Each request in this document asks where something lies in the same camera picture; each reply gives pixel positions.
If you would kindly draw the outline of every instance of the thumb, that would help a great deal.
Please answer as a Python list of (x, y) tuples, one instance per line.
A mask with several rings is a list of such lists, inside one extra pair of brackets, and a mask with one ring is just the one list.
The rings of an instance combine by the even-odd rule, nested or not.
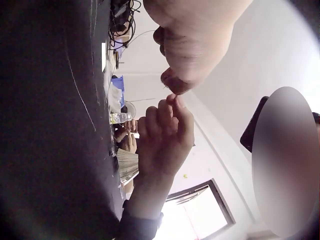
[(132, 146), (132, 135), (130, 132), (128, 132), (128, 144), (130, 147)]
[(192, 140), (194, 138), (194, 118), (192, 113), (186, 108), (181, 96), (176, 96), (175, 98), (173, 116), (179, 120), (177, 135), (180, 140)]

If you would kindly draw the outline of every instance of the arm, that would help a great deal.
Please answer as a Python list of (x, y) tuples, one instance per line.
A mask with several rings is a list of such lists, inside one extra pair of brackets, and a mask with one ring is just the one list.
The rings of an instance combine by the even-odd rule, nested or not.
[(137, 218), (157, 220), (173, 179), (169, 176), (138, 178), (128, 202), (128, 213)]
[(139, 119), (139, 175), (124, 206), (117, 240), (155, 237), (174, 176), (193, 146), (193, 127), (192, 114), (174, 94)]

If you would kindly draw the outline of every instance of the black sleeve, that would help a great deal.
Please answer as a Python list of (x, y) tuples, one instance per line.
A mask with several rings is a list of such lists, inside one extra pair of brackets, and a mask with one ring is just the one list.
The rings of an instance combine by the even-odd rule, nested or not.
[(124, 211), (117, 230), (115, 240), (152, 240), (161, 225), (163, 214), (157, 220), (135, 218), (126, 211), (124, 202)]

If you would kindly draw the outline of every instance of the stack of paper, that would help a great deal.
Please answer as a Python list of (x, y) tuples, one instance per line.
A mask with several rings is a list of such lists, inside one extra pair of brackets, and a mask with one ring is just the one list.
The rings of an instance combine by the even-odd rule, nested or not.
[(130, 153), (119, 148), (117, 158), (119, 163), (121, 184), (125, 186), (139, 173), (138, 154)]

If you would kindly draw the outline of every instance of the scratch mark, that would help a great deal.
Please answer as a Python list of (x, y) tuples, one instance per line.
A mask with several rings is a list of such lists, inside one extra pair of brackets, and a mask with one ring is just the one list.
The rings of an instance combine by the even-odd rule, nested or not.
[(91, 121), (91, 123), (92, 123), (92, 126), (93, 126), (93, 128), (94, 128), (94, 131), (96, 131), (96, 127), (95, 127), (94, 124), (93, 124), (93, 121), (92, 121), (92, 119), (91, 119), (91, 116), (90, 116), (90, 114), (89, 114), (89, 111), (88, 111), (88, 109), (87, 109), (87, 106), (86, 106), (86, 104), (84, 103), (84, 101), (83, 101), (83, 99), (82, 99), (82, 96), (81, 96), (81, 94), (80, 94), (80, 92), (79, 92), (79, 89), (78, 89), (78, 86), (77, 86), (77, 83), (76, 83), (76, 80), (75, 80), (75, 76), (73, 75), (73, 71), (72, 71), (72, 67), (71, 67), (71, 63), (70, 63), (70, 59), (69, 59), (69, 53), (68, 53), (67, 31), (66, 31), (66, 25), (65, 25), (65, 23), (64, 23), (64, 25), (63, 25), (63, 29), (64, 29), (65, 50), (66, 50), (66, 55), (67, 55), (67, 60), (68, 60), (69, 68), (70, 68), (70, 71), (71, 71), (71, 74), (72, 74), (72, 79), (73, 79), (73, 82), (74, 82), (74, 84), (75, 84), (75, 86), (76, 86), (76, 89), (77, 89), (77, 92), (78, 92), (78, 94), (79, 94), (79, 97), (80, 97), (80, 99), (81, 99), (81, 101), (82, 101), (82, 103), (83, 103), (83, 105), (84, 105), (84, 108), (85, 108), (85, 110), (86, 110), (86, 112), (87, 112), (87, 114), (88, 114), (88, 116), (89, 116), (89, 119), (90, 119), (90, 121)]

